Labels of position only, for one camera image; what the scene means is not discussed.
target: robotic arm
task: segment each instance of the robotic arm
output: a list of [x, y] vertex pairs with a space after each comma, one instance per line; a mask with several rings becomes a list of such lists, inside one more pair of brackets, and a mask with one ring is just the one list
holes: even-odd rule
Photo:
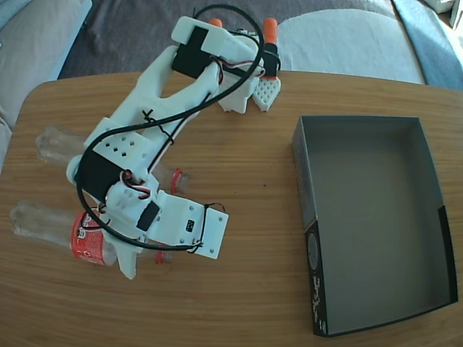
[[[199, 114], [195, 108], [201, 109], [224, 83], [229, 86], [230, 79], [237, 79], [233, 69], [225, 72], [224, 67], [245, 62], [239, 66], [242, 74], [246, 73], [243, 67], [252, 68], [250, 62], [260, 63], [255, 42], [193, 18], [180, 18], [172, 38], [180, 47], [168, 47], [140, 75], [124, 102], [87, 138], [84, 154], [75, 157], [67, 168], [67, 177], [77, 185], [82, 204], [102, 227], [105, 240], [114, 245], [120, 270], [131, 279], [136, 274], [137, 254], [143, 248], [218, 257], [228, 215], [158, 190], [158, 182], [150, 173], [185, 124]], [[196, 80], [161, 98], [174, 70]], [[222, 101], [244, 112], [262, 70], [258, 66], [247, 71], [249, 78]], [[140, 129], [144, 129], [142, 133], [136, 131]], [[100, 217], [89, 210], [82, 190], [98, 203], [104, 212]]]

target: black cable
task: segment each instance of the black cable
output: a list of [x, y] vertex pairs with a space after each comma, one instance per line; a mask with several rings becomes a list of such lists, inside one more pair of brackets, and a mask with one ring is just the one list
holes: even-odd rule
[[232, 5], [226, 5], [226, 4], [216, 4], [216, 5], [210, 5], [207, 6], [203, 9], [201, 9], [199, 12], [197, 12], [194, 16], [195, 19], [197, 19], [201, 14], [203, 14], [206, 11], [209, 11], [211, 9], [228, 9], [230, 11], [236, 12], [237, 14], [241, 15], [244, 17], [253, 27], [254, 31], [258, 34], [259, 37], [259, 43], [258, 43], [258, 52], [255, 56], [254, 62], [251, 64], [250, 68], [228, 89], [224, 90], [222, 93], [219, 93], [215, 97], [211, 98], [210, 100], [207, 100], [204, 103], [201, 103], [200, 105], [191, 108], [190, 110], [187, 110], [185, 112], [178, 113], [174, 116], [167, 117], [165, 119], [159, 120], [159, 121], [152, 121], [152, 122], [147, 122], [143, 124], [135, 124], [135, 125], [130, 125], [127, 127], [120, 127], [117, 129], [111, 129], [108, 130], [107, 132], [104, 132], [102, 134], [99, 134], [85, 149], [84, 153], [82, 154], [82, 157], [80, 159], [79, 167], [77, 168], [77, 173], [75, 175], [75, 183], [76, 183], [76, 190], [77, 190], [77, 196], [79, 197], [80, 203], [82, 204], [84, 210], [88, 215], [99, 225], [101, 226], [102, 229], [104, 229], [108, 234], [116, 237], [118, 240], [126, 242], [128, 244], [131, 244], [132, 246], [136, 247], [142, 247], [146, 249], [157, 249], [160, 251], [184, 251], [188, 249], [194, 249], [197, 247], [197, 245], [179, 245], [179, 246], [159, 246], [156, 244], [148, 244], [145, 242], [141, 242], [138, 240], [131, 239], [118, 231], [114, 230], [112, 227], [107, 226], [90, 208], [88, 205], [87, 201], [85, 200], [84, 196], [84, 191], [82, 188], [82, 167], [85, 161], [88, 159], [88, 153], [95, 148], [95, 146], [106, 139], [107, 137], [110, 137], [112, 135], [116, 134], [121, 134], [124, 132], [134, 132], [137, 130], [141, 129], [148, 129], [151, 127], [157, 127], [162, 124], [167, 124], [173, 121], [178, 121], [180, 119], [186, 119], [187, 117], [193, 115], [194, 113], [197, 113], [201, 110], [203, 110], [206, 107], [209, 107], [210, 105], [216, 103], [217, 101], [225, 98], [226, 96], [232, 94], [236, 89], [241, 87], [248, 78], [250, 78], [255, 70], [255, 68], [259, 65], [260, 59], [262, 58], [263, 51], [264, 51], [264, 37], [262, 30], [260, 29], [259, 25], [257, 22], [246, 12], [242, 11], [241, 9], [234, 7]]

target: gray blanket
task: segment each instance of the gray blanket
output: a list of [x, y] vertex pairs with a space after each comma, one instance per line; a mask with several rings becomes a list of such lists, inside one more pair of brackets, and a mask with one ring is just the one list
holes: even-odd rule
[[[282, 22], [324, 9], [364, 9], [394, 17], [389, 0], [93, 0], [60, 78], [142, 71], [173, 44], [170, 35], [179, 17], [218, 2], [238, 6], [258, 22], [265, 17]], [[212, 17], [228, 29], [250, 28], [233, 12], [211, 12], [203, 19]]]

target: white plastic bracket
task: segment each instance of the white plastic bracket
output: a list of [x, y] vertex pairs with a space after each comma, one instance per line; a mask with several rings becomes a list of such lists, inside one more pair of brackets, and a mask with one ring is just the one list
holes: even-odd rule
[[252, 94], [252, 99], [261, 111], [268, 111], [281, 90], [281, 82], [277, 77], [275, 80], [261, 78], [259, 84]]

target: open cardboard box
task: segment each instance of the open cardboard box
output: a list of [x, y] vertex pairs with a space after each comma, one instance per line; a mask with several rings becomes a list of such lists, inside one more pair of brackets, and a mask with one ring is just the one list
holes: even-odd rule
[[418, 118], [303, 116], [293, 148], [316, 335], [458, 300], [446, 211]]

